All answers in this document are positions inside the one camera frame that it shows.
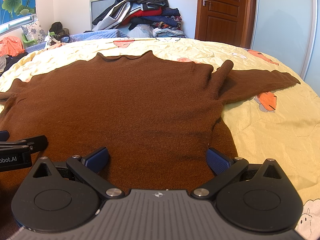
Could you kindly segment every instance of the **lotus painting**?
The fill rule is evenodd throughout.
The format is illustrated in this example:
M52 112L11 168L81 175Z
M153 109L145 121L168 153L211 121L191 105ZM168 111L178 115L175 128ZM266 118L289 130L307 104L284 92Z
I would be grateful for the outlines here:
M36 0L0 0L0 25L36 13Z

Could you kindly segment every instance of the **floral pillow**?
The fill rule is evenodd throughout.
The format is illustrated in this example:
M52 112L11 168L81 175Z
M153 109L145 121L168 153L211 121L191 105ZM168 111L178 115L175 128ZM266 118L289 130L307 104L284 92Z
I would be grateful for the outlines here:
M38 19L36 19L34 22L22 25L21 28L28 41L35 39L37 40L38 44L44 42L46 34L42 29Z

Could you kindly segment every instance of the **door frame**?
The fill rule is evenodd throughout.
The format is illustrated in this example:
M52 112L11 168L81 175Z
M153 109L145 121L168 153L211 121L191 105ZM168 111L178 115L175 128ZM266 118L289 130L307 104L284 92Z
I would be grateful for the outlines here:
M202 0L198 0L197 4L197 16L196 16L196 31L195 31L195 39L199 39L200 33L200 17L201 11L204 6L202 6ZM255 21L255 13L256 13L256 2L257 0L248 0L245 8L244 14L244 28L242 31L240 46L242 48L250 49L253 27Z

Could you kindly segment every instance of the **yellow bedsheet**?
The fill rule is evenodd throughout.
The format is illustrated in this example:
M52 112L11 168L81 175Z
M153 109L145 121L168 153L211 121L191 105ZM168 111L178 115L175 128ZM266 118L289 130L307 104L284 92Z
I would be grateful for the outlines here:
M0 91L7 91L15 78L28 82L34 75L47 73L76 60L90 60L97 52L104 56L116 56L141 55L148 50L162 59L211 64L214 71L230 59L236 70L277 69L299 79L301 85L273 91L277 96L274 112L261 111L259 103L250 98L227 104L222 118L231 130L239 156L250 163L275 158L303 203L320 199L320 98L294 71L269 55L257 55L222 43L180 38L79 41L28 54L2 75Z

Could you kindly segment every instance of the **orange bag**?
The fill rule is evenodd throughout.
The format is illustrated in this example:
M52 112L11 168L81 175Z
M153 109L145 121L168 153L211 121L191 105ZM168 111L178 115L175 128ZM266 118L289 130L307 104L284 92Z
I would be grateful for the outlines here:
M12 57L15 57L20 53L24 52L23 44L18 37L15 37L15 36L5 37L3 38L2 41L0 41L0 44L2 44L2 47L0 50L0 57L3 55L10 55Z

